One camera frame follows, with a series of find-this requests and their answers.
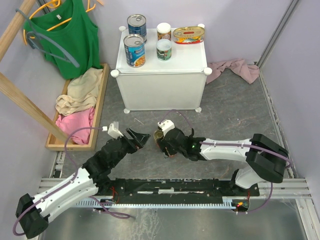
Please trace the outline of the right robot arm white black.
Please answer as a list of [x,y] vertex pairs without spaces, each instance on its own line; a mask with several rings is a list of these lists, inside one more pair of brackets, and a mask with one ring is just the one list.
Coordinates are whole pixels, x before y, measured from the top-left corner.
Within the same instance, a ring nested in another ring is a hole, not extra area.
[[205,137],[187,136],[180,129],[156,130],[154,139],[167,157],[183,155],[191,161],[229,160],[246,163],[234,172],[229,183],[231,193],[242,195],[253,185],[267,181],[282,183],[284,172],[292,166],[288,151],[266,137],[255,133],[252,138],[220,141]]

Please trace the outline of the orange can white lid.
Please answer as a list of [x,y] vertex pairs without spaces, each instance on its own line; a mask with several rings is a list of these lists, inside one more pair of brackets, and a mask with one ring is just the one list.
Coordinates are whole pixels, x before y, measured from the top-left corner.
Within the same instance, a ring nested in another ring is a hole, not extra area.
[[167,22],[161,22],[156,27],[157,40],[167,39],[171,41],[172,29],[171,25]]

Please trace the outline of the blue can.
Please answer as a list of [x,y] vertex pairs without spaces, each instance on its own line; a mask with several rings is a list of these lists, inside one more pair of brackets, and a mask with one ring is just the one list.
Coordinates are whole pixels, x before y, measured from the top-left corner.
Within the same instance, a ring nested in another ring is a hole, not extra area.
[[142,36],[144,42],[147,42],[147,20],[142,14],[132,14],[127,18],[129,34]]
[[130,67],[138,68],[145,64],[145,42],[139,34],[129,34],[123,39],[126,62]]

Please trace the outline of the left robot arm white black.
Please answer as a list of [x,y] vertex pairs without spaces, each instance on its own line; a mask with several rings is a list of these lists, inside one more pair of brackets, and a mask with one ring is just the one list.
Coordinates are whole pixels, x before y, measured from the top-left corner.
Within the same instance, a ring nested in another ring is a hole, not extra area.
[[16,208],[17,218],[12,232],[15,236],[32,239],[43,233],[56,217],[84,198],[96,194],[106,195],[111,189],[108,175],[127,155],[142,149],[150,134],[138,133],[130,128],[125,136],[118,123],[100,127],[111,139],[75,172],[50,189],[34,196],[26,193],[20,197]]

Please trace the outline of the oval gold tin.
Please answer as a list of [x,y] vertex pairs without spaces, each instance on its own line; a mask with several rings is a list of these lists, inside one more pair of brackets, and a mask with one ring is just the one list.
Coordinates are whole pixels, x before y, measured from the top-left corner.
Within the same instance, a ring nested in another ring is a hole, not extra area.
[[204,41],[205,29],[200,26],[189,26],[176,28],[172,37],[176,44],[198,44]]
[[163,144],[163,139],[164,139],[164,134],[161,130],[157,129],[154,134],[153,134],[153,138],[155,140],[156,145],[162,149],[164,147]]

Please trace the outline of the green can white lid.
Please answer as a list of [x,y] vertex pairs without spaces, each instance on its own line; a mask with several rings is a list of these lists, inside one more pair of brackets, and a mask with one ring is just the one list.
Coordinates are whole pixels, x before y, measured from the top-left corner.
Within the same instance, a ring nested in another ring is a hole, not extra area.
[[157,58],[162,61],[167,61],[172,56],[172,42],[168,39],[160,39],[156,43]]

